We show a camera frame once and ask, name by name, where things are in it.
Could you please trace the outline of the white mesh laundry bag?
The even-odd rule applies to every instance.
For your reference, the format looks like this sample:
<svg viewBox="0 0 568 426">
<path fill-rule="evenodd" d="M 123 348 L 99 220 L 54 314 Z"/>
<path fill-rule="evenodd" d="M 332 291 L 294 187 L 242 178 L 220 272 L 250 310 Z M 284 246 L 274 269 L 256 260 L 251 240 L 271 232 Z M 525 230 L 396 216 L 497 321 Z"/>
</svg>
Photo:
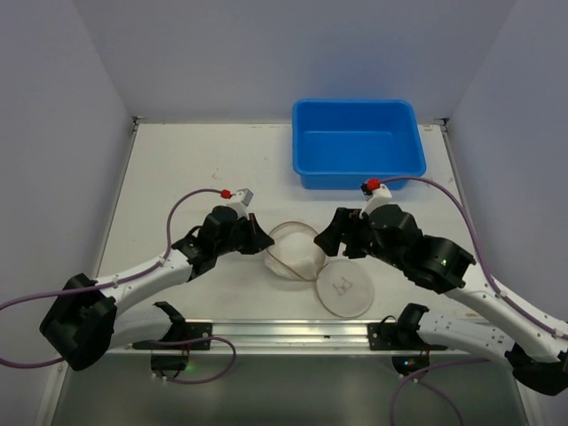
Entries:
<svg viewBox="0 0 568 426">
<path fill-rule="evenodd" d="M 307 233 L 314 237 L 318 232 L 310 225 L 287 221 L 275 226 L 269 235 L 275 241 L 290 233 Z M 375 300 L 375 285 L 362 266 L 351 260 L 329 260 L 311 281 L 296 281 L 313 289 L 326 311 L 343 319 L 354 319 L 366 313 Z"/>
</svg>

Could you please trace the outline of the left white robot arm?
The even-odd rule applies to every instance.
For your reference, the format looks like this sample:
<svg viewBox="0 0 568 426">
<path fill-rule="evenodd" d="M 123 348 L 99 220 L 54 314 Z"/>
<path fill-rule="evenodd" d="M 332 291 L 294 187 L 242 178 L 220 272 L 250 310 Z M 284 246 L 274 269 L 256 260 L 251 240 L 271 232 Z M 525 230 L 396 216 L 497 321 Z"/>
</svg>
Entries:
<svg viewBox="0 0 568 426">
<path fill-rule="evenodd" d="M 194 280 L 219 257 L 255 255 L 274 244 L 252 213 L 217 206 L 155 259 L 100 283 L 80 273 L 70 278 L 40 324 L 40 333 L 75 371 L 97 362 L 118 335 L 119 318 L 147 298 Z"/>
</svg>

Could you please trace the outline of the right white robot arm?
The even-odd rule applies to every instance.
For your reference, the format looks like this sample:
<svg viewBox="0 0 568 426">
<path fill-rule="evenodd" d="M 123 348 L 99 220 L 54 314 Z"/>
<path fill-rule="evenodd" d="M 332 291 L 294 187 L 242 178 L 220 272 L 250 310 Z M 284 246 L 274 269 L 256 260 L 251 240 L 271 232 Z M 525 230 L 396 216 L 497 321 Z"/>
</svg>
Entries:
<svg viewBox="0 0 568 426">
<path fill-rule="evenodd" d="M 370 213 L 339 208 L 314 242 L 328 256 L 376 258 L 417 287 L 463 304 L 488 322 L 474 324 L 408 304 L 386 338 L 405 347 L 445 346 L 489 359 L 540 394 L 555 396 L 566 390 L 566 322 L 533 309 L 505 288 L 491 288 L 467 250 L 423 233 L 398 205 L 383 205 Z"/>
</svg>

